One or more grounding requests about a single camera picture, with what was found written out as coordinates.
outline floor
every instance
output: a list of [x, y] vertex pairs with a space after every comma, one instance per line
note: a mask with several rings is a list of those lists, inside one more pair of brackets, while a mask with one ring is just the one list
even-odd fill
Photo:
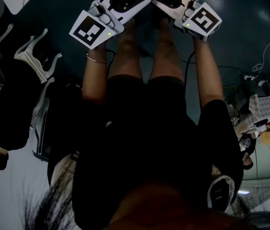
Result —
[[[62, 52], [56, 76], [71, 75], [82, 78], [86, 63], [87, 49], [69, 36], [69, 31], [80, 12], [87, 9], [93, 0], [30, 0], [17, 14], [12, 15], [5, 10], [0, 21], [0, 31], [7, 24], [15, 25], [10, 34], [12, 40], [7, 40], [1, 46], [2, 54], [13, 55], [14, 51], [30, 35], [40, 34], [44, 28], [49, 28], [48, 39], [56, 52]], [[209, 43], [219, 66], [230, 66], [251, 72], [254, 65], [262, 62], [262, 53], [270, 41], [270, 0], [200, 0], [211, 5], [223, 19], [220, 29], [213, 35]], [[143, 23], [137, 29], [138, 45], [153, 54], [157, 31], [150, 25], [149, 5], [141, 11]], [[187, 60], [193, 51], [191, 37], [173, 30], [180, 58]], [[107, 48], [116, 50], [118, 38], [107, 44]], [[145, 79], [148, 79], [153, 65], [153, 59], [141, 59], [141, 69]], [[220, 68], [224, 86], [238, 85], [240, 74], [236, 69]], [[265, 54], [263, 73], [270, 74], [270, 47]], [[198, 93], [196, 90], [195, 65], [190, 65], [187, 79], [188, 115], [197, 122], [200, 116]]]

